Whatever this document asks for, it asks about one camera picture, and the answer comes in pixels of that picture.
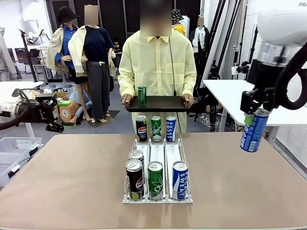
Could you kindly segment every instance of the gray floor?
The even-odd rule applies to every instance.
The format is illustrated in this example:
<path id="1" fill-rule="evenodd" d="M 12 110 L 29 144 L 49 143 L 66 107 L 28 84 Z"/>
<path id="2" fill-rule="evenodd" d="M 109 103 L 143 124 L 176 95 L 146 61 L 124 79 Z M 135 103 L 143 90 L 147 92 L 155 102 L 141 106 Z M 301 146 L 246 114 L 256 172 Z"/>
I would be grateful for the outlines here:
<path id="1" fill-rule="evenodd" d="M 39 74 L 39 79 L 43 80 L 43 75 Z M 23 81 L 32 81 L 31 74 L 23 74 Z M 110 109 L 118 110 L 119 114 L 115 117 L 114 122 L 107 123 L 103 126 L 94 128 L 88 123 L 83 122 L 81 125 L 77 125 L 76 128 L 67 128 L 63 132 L 64 134 L 99 134 L 99 133 L 134 133 L 131 113 L 126 111 L 120 102 L 119 85 L 115 80 L 115 89 L 110 93 Z M 45 131 L 46 124 L 32 123 L 32 128 L 36 137 L 42 138 L 43 144 L 46 144 L 54 135 L 58 133 Z M 187 132 L 209 132 L 210 129 L 201 123 L 201 119 L 194 122 L 192 117 L 188 117 Z M 19 127 L 12 127 L 3 131 L 0 131 L 0 139 L 3 137 L 28 137 L 25 125 Z"/>

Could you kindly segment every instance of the patterned cap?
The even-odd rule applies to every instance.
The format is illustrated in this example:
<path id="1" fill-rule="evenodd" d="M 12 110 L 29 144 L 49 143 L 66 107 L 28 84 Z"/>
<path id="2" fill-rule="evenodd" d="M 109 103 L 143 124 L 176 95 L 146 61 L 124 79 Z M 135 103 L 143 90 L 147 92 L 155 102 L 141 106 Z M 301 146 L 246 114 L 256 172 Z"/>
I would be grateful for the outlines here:
<path id="1" fill-rule="evenodd" d="M 172 22 L 179 22 L 180 20 L 183 20 L 184 18 L 181 15 L 180 10 L 176 9 L 176 10 L 172 10 Z"/>

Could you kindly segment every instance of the black tray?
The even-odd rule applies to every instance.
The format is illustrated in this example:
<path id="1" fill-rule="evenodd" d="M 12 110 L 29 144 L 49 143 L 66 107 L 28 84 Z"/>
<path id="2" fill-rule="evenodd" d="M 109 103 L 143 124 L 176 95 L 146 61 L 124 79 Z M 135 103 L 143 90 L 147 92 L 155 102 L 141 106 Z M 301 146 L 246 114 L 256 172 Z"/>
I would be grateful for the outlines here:
<path id="1" fill-rule="evenodd" d="M 180 96 L 147 96 L 147 107 L 139 108 L 137 96 L 133 97 L 132 102 L 125 109 L 129 112 L 186 112 L 184 100 Z"/>

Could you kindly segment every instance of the navy t-shirt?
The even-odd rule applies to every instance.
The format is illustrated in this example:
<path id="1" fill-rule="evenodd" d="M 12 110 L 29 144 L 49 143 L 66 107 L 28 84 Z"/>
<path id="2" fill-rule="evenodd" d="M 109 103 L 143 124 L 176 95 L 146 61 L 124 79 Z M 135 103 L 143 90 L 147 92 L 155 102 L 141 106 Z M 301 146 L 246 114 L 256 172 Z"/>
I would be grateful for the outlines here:
<path id="1" fill-rule="evenodd" d="M 91 28 L 86 26 L 84 51 L 89 61 L 103 61 L 108 63 L 107 53 L 114 48 L 110 35 L 104 28 Z"/>

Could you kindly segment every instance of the green can on tray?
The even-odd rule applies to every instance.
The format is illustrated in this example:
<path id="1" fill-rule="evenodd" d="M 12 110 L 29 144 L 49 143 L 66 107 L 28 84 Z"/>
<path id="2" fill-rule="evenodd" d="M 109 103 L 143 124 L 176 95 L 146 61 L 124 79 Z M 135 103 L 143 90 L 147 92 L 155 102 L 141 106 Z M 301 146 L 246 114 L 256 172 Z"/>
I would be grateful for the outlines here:
<path id="1" fill-rule="evenodd" d="M 146 108 L 147 106 L 147 95 L 146 95 L 146 85 L 140 85 L 139 90 L 139 108 Z"/>
<path id="2" fill-rule="evenodd" d="M 163 164 L 158 161 L 150 162 L 148 165 L 149 176 L 149 198 L 151 200 L 163 199 Z"/>
<path id="3" fill-rule="evenodd" d="M 151 122 L 152 122 L 152 131 L 153 131 L 153 141 L 154 142 L 160 142 L 162 140 L 161 117 L 153 116 L 151 118 Z"/>

